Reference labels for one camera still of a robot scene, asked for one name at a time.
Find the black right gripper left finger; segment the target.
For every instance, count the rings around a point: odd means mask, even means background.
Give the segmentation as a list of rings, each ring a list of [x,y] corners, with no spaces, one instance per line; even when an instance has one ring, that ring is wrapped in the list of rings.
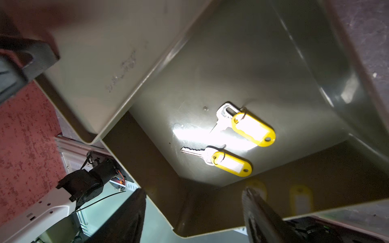
[[[88,239],[87,243],[139,243],[146,210],[146,192],[139,188]]]

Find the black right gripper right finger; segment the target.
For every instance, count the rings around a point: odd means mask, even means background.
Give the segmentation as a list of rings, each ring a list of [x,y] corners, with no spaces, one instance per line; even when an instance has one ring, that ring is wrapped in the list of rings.
[[[299,236],[260,196],[247,187],[242,192],[244,222],[251,243],[298,243]]]

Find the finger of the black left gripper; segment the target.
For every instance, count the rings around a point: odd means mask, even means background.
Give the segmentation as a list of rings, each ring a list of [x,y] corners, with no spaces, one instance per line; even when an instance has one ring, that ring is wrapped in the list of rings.
[[[31,57],[26,65],[21,66],[9,54],[1,54],[1,103],[16,95],[59,60],[51,46],[41,40],[1,35],[1,49]]]

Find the silver key yellow tag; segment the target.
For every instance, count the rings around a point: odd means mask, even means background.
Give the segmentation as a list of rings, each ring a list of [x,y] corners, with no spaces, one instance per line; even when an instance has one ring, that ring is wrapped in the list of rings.
[[[212,132],[221,132],[231,128],[235,133],[259,147],[269,147],[276,140],[275,131],[246,109],[238,109],[227,102],[216,111],[217,122]]]
[[[180,151],[187,155],[199,157],[205,164],[239,177],[248,177],[252,173],[252,166],[249,162],[213,147],[206,147],[205,149],[183,147]]]

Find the olive three-drawer desk organizer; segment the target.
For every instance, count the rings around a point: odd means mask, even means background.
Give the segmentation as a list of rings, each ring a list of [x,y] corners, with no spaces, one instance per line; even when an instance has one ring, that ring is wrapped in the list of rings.
[[[209,1],[42,1],[59,61],[36,80],[79,138],[103,138]]]

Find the olive top drawer white knob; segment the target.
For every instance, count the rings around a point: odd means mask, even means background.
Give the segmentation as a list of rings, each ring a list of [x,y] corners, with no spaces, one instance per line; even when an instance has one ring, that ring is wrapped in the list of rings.
[[[335,29],[317,1],[223,1],[104,137],[176,235],[243,226],[247,187],[285,219],[389,197],[389,133]],[[274,144],[212,132],[227,102]],[[252,173],[183,147],[227,152]]]

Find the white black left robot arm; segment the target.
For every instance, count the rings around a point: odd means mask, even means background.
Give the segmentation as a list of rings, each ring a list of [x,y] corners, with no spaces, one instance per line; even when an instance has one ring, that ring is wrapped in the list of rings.
[[[16,95],[57,63],[59,57],[47,42],[1,35],[1,102]],[[100,195],[119,172],[110,156],[90,151],[81,168],[58,182],[37,203],[1,227],[2,243],[30,243],[62,219],[82,210],[82,205]]]

